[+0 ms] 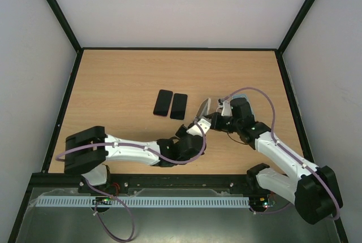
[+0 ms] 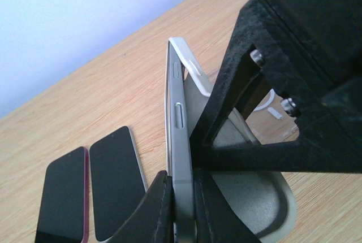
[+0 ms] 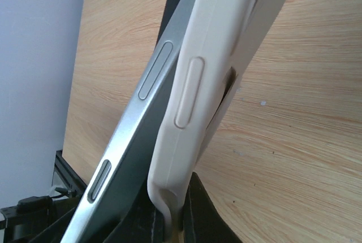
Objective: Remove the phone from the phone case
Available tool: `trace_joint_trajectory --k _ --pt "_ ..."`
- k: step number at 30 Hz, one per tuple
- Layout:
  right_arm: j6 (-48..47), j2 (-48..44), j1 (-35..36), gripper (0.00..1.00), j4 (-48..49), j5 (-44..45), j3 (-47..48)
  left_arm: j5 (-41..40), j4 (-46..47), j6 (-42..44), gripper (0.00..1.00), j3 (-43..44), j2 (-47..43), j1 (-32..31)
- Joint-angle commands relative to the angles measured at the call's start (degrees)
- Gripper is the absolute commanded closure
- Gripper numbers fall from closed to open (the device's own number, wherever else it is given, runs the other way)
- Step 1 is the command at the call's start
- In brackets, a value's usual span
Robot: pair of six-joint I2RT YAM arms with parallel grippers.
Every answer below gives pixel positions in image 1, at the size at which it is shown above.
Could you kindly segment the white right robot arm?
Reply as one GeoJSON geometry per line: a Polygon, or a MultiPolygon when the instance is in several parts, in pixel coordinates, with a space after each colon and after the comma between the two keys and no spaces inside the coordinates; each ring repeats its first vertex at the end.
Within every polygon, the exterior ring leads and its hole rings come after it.
{"type": "Polygon", "coordinates": [[[338,219],[343,206],[335,172],[329,166],[320,167],[290,149],[274,133],[273,127],[257,121],[246,98],[223,101],[222,111],[206,116],[211,129],[237,133],[240,140],[258,151],[282,172],[265,163],[247,171],[247,188],[253,193],[269,190],[294,205],[309,224],[322,219],[338,219]]]}

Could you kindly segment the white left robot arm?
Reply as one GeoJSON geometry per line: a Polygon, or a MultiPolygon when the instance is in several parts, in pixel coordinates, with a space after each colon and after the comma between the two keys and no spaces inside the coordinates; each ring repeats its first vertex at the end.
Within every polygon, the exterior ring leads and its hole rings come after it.
{"type": "Polygon", "coordinates": [[[157,141],[131,141],[114,137],[102,126],[95,126],[66,138],[65,152],[56,160],[64,163],[68,175],[81,175],[92,186],[108,182],[106,162],[124,161],[156,167],[173,167],[196,160],[206,149],[210,123],[205,119],[182,125],[171,138],[157,141]]]}

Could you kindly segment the phone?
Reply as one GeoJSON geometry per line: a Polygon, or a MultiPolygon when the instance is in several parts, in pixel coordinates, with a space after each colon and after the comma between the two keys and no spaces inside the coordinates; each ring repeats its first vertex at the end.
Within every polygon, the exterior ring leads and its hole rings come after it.
{"type": "Polygon", "coordinates": [[[199,121],[201,118],[204,118],[207,116],[207,114],[209,113],[210,110],[210,104],[211,104],[211,99],[207,98],[206,100],[204,100],[202,102],[202,104],[199,107],[199,110],[194,118],[195,121],[199,121]]]}

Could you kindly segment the white phone case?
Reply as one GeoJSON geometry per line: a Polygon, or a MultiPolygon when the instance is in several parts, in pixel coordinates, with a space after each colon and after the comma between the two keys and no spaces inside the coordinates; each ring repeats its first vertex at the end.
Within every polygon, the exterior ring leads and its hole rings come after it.
{"type": "Polygon", "coordinates": [[[206,117],[209,114],[209,110],[210,110],[210,105],[211,105],[211,99],[207,98],[200,107],[200,117],[206,117]]]}

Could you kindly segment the light blue phone case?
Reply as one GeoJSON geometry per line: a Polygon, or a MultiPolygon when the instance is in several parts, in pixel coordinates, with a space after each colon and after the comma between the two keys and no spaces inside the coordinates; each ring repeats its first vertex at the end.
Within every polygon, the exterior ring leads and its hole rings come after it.
{"type": "Polygon", "coordinates": [[[243,98],[243,99],[245,99],[246,101],[249,101],[249,99],[248,99],[248,97],[247,97],[247,95],[246,94],[234,94],[232,97],[231,97],[231,99],[238,99],[238,98],[243,98]]]}

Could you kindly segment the black smartphone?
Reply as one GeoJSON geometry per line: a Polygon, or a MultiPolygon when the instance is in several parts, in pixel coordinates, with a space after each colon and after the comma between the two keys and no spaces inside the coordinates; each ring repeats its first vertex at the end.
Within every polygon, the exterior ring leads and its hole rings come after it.
{"type": "Polygon", "coordinates": [[[166,117],[169,112],[173,92],[170,90],[159,90],[156,103],[154,105],[153,114],[155,116],[166,117]]]}
{"type": "Polygon", "coordinates": [[[186,94],[175,93],[171,105],[170,118],[184,120],[186,114],[188,96],[186,94]]]}

